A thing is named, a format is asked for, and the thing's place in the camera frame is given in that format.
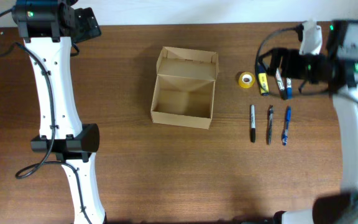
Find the yellow highlighter black cap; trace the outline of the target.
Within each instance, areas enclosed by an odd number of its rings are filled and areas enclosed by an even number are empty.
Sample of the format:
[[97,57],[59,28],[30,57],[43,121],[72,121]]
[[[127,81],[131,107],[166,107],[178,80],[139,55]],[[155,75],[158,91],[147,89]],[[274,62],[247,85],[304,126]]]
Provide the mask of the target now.
[[267,81],[267,75],[263,66],[259,65],[258,67],[258,77],[260,82],[260,94],[262,96],[269,95],[269,86]]

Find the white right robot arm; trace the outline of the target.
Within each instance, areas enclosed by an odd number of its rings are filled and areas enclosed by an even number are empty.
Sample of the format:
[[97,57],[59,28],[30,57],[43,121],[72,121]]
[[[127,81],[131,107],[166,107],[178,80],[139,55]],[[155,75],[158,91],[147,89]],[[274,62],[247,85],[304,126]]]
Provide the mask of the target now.
[[264,65],[269,75],[325,82],[339,121],[342,180],[338,193],[318,197],[310,209],[277,212],[275,223],[358,223],[358,21],[334,20],[328,40],[306,21],[293,28],[299,49],[274,48]]

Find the black whiteboard marker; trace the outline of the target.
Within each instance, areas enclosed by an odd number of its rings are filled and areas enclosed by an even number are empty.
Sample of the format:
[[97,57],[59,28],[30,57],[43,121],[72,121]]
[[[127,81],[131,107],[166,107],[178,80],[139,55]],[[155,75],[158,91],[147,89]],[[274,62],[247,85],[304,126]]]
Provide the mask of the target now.
[[276,79],[276,82],[277,82],[277,85],[278,85],[278,89],[280,91],[280,96],[282,97],[283,100],[286,100],[287,99],[287,92],[286,92],[286,89],[285,89],[285,86],[283,84],[283,80],[281,78],[281,74],[280,74],[280,71],[279,71],[278,68],[276,69],[276,72],[275,72],[275,79]]

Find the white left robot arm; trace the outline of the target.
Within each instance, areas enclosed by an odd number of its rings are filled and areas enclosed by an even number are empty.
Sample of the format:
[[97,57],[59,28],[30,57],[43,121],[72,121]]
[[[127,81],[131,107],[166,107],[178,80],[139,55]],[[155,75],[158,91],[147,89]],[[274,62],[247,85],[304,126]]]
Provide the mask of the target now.
[[34,152],[54,154],[53,164],[66,173],[75,223],[106,223],[96,180],[99,128],[83,124],[76,110],[71,80],[72,48],[101,35],[92,8],[74,9],[74,1],[17,1],[12,18],[24,40],[34,70],[40,105]]

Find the brown cardboard box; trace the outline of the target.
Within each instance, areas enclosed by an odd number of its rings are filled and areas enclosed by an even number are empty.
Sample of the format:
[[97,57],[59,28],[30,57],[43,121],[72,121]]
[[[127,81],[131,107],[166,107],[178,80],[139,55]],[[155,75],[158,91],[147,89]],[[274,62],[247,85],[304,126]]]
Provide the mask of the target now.
[[209,129],[219,74],[216,52],[163,47],[150,107],[153,123]]

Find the yellow tape roll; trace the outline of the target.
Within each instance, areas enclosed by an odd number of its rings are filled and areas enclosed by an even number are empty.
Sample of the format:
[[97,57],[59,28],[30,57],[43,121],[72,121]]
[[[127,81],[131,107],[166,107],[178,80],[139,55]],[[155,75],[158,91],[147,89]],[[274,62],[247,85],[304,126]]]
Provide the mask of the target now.
[[241,88],[251,88],[255,82],[255,77],[250,72],[242,72],[238,79],[238,84]]

